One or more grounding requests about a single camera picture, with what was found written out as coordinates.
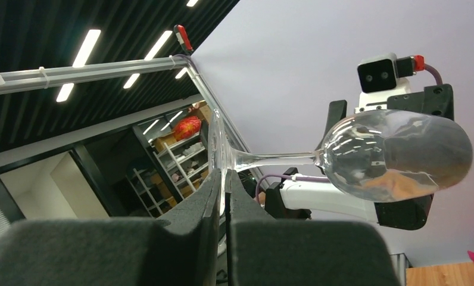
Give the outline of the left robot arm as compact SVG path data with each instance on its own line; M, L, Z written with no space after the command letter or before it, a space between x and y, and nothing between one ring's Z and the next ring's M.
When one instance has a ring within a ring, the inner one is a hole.
M355 113L392 108L408 110L454 120L454 94L451 85L427 86L412 92L408 83L396 89L360 94ZM413 231L427 221L434 195L394 203L374 203L342 193L331 184L291 181L299 176L296 167L284 172L285 178L273 183L263 194L264 209L277 219L308 219L312 210L359 217L380 226Z

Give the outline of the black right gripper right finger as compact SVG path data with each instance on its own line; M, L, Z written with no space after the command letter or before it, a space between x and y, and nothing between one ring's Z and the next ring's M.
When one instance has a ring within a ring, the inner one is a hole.
M399 285L375 228L354 221L275 219L225 178L231 285Z

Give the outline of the wine glass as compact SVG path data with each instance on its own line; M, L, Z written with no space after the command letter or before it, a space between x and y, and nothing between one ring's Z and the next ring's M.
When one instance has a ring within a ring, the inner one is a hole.
M377 130L405 123L393 119L392 110L365 111L350 116ZM333 185L346 195L374 203L394 203L431 195L459 184L473 161L472 143L454 122L453 150L329 150L306 153L251 154L232 148L218 111L208 127L207 147L211 169L240 172L261 166L314 165L324 176L291 176L291 181Z

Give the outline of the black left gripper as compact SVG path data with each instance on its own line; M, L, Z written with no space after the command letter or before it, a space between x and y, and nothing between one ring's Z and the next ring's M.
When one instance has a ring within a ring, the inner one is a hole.
M348 116L347 101L332 101L322 150L453 150L454 103L449 84L427 86L421 92L398 88L371 94L369 102L356 108L356 113L377 112L377 107L392 110L393 119L405 123L377 130L366 128Z

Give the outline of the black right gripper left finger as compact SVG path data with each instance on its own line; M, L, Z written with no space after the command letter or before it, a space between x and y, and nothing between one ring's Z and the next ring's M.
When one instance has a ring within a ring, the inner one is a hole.
M23 220L0 238L0 285L215 285L221 172L159 218Z

